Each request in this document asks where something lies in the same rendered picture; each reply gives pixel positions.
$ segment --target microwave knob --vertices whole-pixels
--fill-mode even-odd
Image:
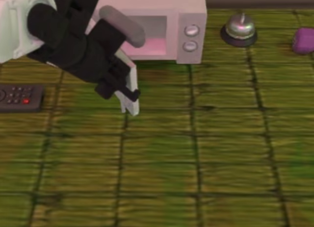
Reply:
[[[197,48],[198,48],[198,45],[195,41],[189,41],[189,42],[185,42],[183,44],[183,49],[186,52],[193,52],[193,51],[197,50]]]
[[[185,28],[185,35],[188,37],[195,37],[200,33],[200,28],[197,25],[191,25]]]

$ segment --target silver bell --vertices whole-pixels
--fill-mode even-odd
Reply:
[[[220,31],[221,38],[235,47],[248,47],[257,41],[252,18],[244,13],[233,15]]]

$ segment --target pink microwave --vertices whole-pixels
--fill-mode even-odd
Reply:
[[[176,60],[198,64],[202,60],[207,23],[206,0],[99,0],[98,10],[110,5],[138,22],[145,30],[146,43],[122,49],[132,60]]]

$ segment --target green floor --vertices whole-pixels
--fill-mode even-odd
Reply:
[[[209,11],[203,64],[138,64],[141,113],[25,58],[2,83],[46,85],[44,110],[0,114],[0,227],[314,227],[314,58],[290,43],[313,11],[247,10],[229,47]]]

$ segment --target purple cube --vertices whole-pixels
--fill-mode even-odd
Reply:
[[[294,35],[292,50],[296,54],[309,54],[314,51],[314,28],[300,28]]]

